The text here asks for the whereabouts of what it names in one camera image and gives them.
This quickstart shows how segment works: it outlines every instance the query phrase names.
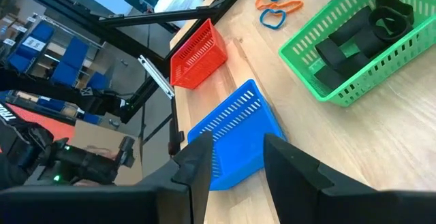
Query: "plastic basket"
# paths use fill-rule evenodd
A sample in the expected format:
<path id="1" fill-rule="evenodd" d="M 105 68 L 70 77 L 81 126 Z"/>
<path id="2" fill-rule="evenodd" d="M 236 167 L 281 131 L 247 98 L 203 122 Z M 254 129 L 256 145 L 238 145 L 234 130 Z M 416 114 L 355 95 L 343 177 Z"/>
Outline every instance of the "plastic basket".
<path id="1" fill-rule="evenodd" d="M 223 38 L 208 19 L 171 58 L 171 85 L 194 89 L 227 58 Z"/>
<path id="2" fill-rule="evenodd" d="M 229 189 L 264 167 L 265 133 L 285 139 L 253 80 L 246 81 L 199 122 L 188 133 L 188 143 L 205 131 L 213 133 L 213 191 Z"/>
<path id="3" fill-rule="evenodd" d="M 374 9 L 375 0 L 332 0 L 280 48 L 280 57 L 319 101 L 348 106 L 436 42 L 436 0 L 401 1 L 414 7 L 414 30 L 334 91 L 314 76 L 325 65 L 315 45 L 336 31 L 359 9 L 367 5 Z M 358 52 L 358 48 L 349 43 L 342 45 L 341 49 L 347 56 Z"/>

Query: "blue bin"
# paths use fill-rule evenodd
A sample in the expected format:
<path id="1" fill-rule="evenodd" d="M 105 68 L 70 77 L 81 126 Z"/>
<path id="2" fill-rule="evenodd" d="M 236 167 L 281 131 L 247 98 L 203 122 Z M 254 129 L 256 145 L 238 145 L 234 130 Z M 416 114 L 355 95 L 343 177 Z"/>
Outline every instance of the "blue bin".
<path id="1" fill-rule="evenodd" d="M 50 108 L 51 110 L 60 112 L 65 107 L 64 101 L 59 101 L 56 99 L 50 99 L 47 101 L 46 99 L 39 98 L 36 104 L 41 105 L 45 108 Z"/>
<path id="2" fill-rule="evenodd" d="M 86 121 L 88 123 L 91 123 L 93 125 L 99 125 L 100 124 L 100 117 L 94 114 L 85 113 L 83 116 L 83 121 Z"/>
<path id="3" fill-rule="evenodd" d="M 108 79 L 103 74 L 95 72 L 91 79 L 88 81 L 87 87 L 104 90 L 108 88 Z"/>
<path id="4" fill-rule="evenodd" d="M 248 80 L 189 133 L 191 143 L 201 133 L 213 133 L 211 190 L 226 190 L 264 167 L 265 133 L 286 140 L 254 80 Z"/>
<path id="5" fill-rule="evenodd" d="M 7 61 L 10 65 L 13 65 L 18 72 L 22 73 L 30 66 L 30 60 L 28 58 L 22 57 L 16 53 L 11 54 Z"/>
<path id="6" fill-rule="evenodd" d="M 78 77 L 79 71 L 68 64 L 60 62 L 50 80 L 59 84 L 73 86 Z"/>
<path id="7" fill-rule="evenodd" d="M 40 22 L 31 32 L 30 36 L 41 42 L 48 43 L 53 33 L 55 33 L 55 30 L 49 24 Z"/>
<path id="8" fill-rule="evenodd" d="M 16 49 L 16 53 L 19 54 L 22 57 L 26 57 L 29 60 L 37 57 L 40 55 L 40 52 L 37 50 L 34 50 L 30 47 L 24 46 L 22 44 L 19 45 L 19 47 L 17 47 Z"/>
<path id="9" fill-rule="evenodd" d="M 70 67 L 80 70 L 87 55 L 89 46 L 77 37 L 73 37 L 67 50 L 61 58 L 62 63 L 67 63 Z"/>

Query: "rubber band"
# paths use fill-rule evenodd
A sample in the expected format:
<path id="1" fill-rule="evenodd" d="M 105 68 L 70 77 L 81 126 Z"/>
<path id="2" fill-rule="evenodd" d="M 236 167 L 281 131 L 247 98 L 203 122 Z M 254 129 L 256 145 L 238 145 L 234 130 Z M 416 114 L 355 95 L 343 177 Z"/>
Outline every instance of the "rubber band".
<path id="1" fill-rule="evenodd" d="M 413 25 L 415 23 L 414 7 L 410 4 L 403 3 L 401 0 L 375 0 L 376 7 L 389 7 L 403 15 Z M 397 26 L 393 20 L 383 18 L 384 24 L 390 31 L 396 31 Z"/>
<path id="2" fill-rule="evenodd" d="M 395 32 L 389 33 L 384 27 L 377 26 L 377 21 L 382 19 L 392 21 L 392 26 L 395 26 Z M 389 7 L 378 7 L 369 15 L 369 24 L 374 31 L 374 34 L 386 43 L 395 43 L 402 37 L 406 36 L 412 29 L 412 25 L 402 14 Z"/>
<path id="3" fill-rule="evenodd" d="M 303 1 L 301 0 L 291 0 L 291 1 L 287 1 L 285 3 L 276 3 L 278 0 L 271 0 L 272 3 L 263 3 L 262 4 L 262 0 L 256 0 L 255 1 L 255 7 L 258 10 L 264 10 L 260 17 L 259 17 L 259 21 L 262 25 L 264 25 L 265 27 L 268 27 L 270 29 L 274 29 L 277 30 L 279 29 L 283 23 L 286 20 L 286 16 L 288 14 L 291 14 L 292 12 L 295 12 L 297 10 L 299 10 L 303 5 Z M 292 6 L 291 8 L 289 8 L 288 10 L 283 10 L 283 8 Z M 273 16 L 280 16 L 281 20 L 277 25 L 271 25 L 268 23 L 264 22 L 264 18 L 267 14 L 272 14 Z"/>
<path id="4" fill-rule="evenodd" d="M 268 23 L 264 22 L 265 16 L 267 15 L 267 13 L 270 13 L 270 12 L 273 13 L 274 15 L 276 15 L 276 14 L 280 14 L 281 15 L 281 20 L 280 20 L 280 22 L 277 25 L 271 25 L 271 24 L 268 24 Z M 286 20 L 286 12 L 284 10 L 273 10 L 273 9 L 266 9 L 266 10 L 264 10 L 260 14 L 260 18 L 259 18 L 259 21 L 260 21 L 260 23 L 262 23 L 262 25 L 264 25 L 265 27 L 268 27 L 270 29 L 273 29 L 273 30 L 279 29 L 281 27 L 281 25 L 283 25 L 285 20 Z"/>

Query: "metal rod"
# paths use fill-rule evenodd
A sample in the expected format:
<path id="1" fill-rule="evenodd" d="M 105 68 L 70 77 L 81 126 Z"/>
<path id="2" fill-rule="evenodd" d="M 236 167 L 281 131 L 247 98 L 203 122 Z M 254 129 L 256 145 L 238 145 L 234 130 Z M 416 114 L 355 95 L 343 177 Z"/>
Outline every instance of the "metal rod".
<path id="1" fill-rule="evenodd" d="M 154 129 L 149 136 L 147 136 L 141 143 L 141 145 L 145 145 L 159 130 L 161 130 L 172 118 L 172 114 L 168 115 L 157 127 Z"/>
<path id="2" fill-rule="evenodd" d="M 221 0 L 214 0 L 212 4 L 221 1 Z M 236 0 L 230 0 L 229 3 L 222 3 L 219 6 L 219 13 L 212 17 L 212 23 L 215 24 L 218 22 L 219 19 L 232 7 L 232 5 L 236 2 Z M 185 42 L 197 31 L 197 29 L 202 25 L 202 23 L 205 21 L 205 19 L 199 19 L 194 23 L 194 25 L 184 34 L 184 36 L 181 38 L 181 40 L 176 44 L 173 49 L 171 49 L 170 53 L 165 58 L 165 63 L 170 63 L 171 57 L 174 55 L 174 53 L 180 49 L 180 47 L 185 44 Z M 151 97 L 151 95 L 159 88 L 159 85 L 157 85 L 156 82 L 153 82 L 153 79 L 149 77 L 149 79 L 141 85 L 141 87 L 136 91 L 137 95 L 134 95 L 128 102 L 129 107 L 127 111 L 125 111 L 124 116 L 121 118 L 121 121 L 128 121 L 131 119 L 134 114 L 142 107 L 142 104 L 145 103 L 145 101 Z"/>
<path id="3" fill-rule="evenodd" d="M 55 21 L 55 20 L 53 20 L 53 19 L 51 19 L 51 18 L 49 18 L 47 16 L 40 16 L 40 18 L 41 18 L 41 20 L 43 20 L 45 22 L 48 22 L 48 23 L 52 24 L 55 27 L 60 28 L 62 31 L 64 31 L 66 33 L 69 33 L 71 35 L 76 35 L 76 36 L 81 37 L 82 39 L 87 40 L 89 43 L 93 44 L 94 47 L 97 47 L 99 49 L 103 48 L 103 45 L 98 44 L 97 42 L 94 42 L 93 40 L 91 40 L 91 39 L 83 36 L 82 34 L 76 32 L 75 30 L 73 30 L 73 29 L 71 29 L 71 28 L 69 28 L 69 27 L 67 27 L 65 25 L 62 25 L 61 23 L 59 23 L 59 22 L 57 22 L 57 21 Z"/>
<path id="4" fill-rule="evenodd" d="M 53 9 L 72 20 L 89 33 L 107 41 L 116 48 L 138 58 L 141 54 L 146 56 L 164 75 L 169 74 L 169 65 L 156 52 L 142 45 L 122 31 L 105 27 L 99 23 L 98 18 L 90 14 L 88 9 L 74 5 L 70 0 L 35 0 L 42 5 Z"/>
<path id="5" fill-rule="evenodd" d="M 107 27 L 128 27 L 152 23 L 174 22 L 178 20 L 204 19 L 218 13 L 216 7 L 201 7 L 194 10 L 177 10 L 173 12 L 152 13 L 139 16 L 119 16 L 100 20 Z"/>
<path id="6" fill-rule="evenodd" d="M 54 58 L 54 57 L 52 57 L 52 56 L 50 56 L 50 55 L 48 55 L 48 54 L 44 54 L 44 56 L 45 57 L 47 57 L 47 58 L 49 58 L 49 59 L 51 59 L 51 60 L 53 60 L 53 61 L 56 61 L 56 62 L 61 62 L 60 60 L 58 60 L 58 59 L 56 59 L 56 58 Z M 84 74 L 84 75 L 87 75 L 87 76 L 89 76 L 89 74 L 88 73 L 86 73 L 86 72 L 84 72 L 84 71 L 82 71 L 82 70 L 79 70 L 79 72 L 80 73 L 82 73 L 82 74 Z"/>
<path id="7" fill-rule="evenodd" d="M 145 68 L 145 70 L 150 74 L 150 76 L 156 81 L 156 83 L 161 87 L 168 98 L 172 99 L 174 94 L 174 89 L 171 87 L 170 83 L 162 76 L 162 74 L 156 69 L 156 67 L 145 57 L 140 56 L 138 61 Z"/>

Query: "wooden tabletop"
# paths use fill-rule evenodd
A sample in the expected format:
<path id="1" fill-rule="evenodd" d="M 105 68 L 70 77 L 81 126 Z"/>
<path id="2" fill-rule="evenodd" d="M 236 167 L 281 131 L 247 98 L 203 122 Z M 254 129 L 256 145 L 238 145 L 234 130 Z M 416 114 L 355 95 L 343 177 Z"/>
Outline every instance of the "wooden tabletop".
<path id="1" fill-rule="evenodd" d="M 348 108 L 318 102 L 278 55 L 330 0 L 303 1 L 278 31 L 259 23 L 255 0 L 233 5 L 215 25 L 227 44 L 228 62 L 193 91 L 176 87 L 179 129 L 187 134 L 254 78 L 293 145 L 376 189 L 436 191 L 436 48 Z M 229 191 L 211 192 L 205 223 L 278 223 L 264 170 Z"/>

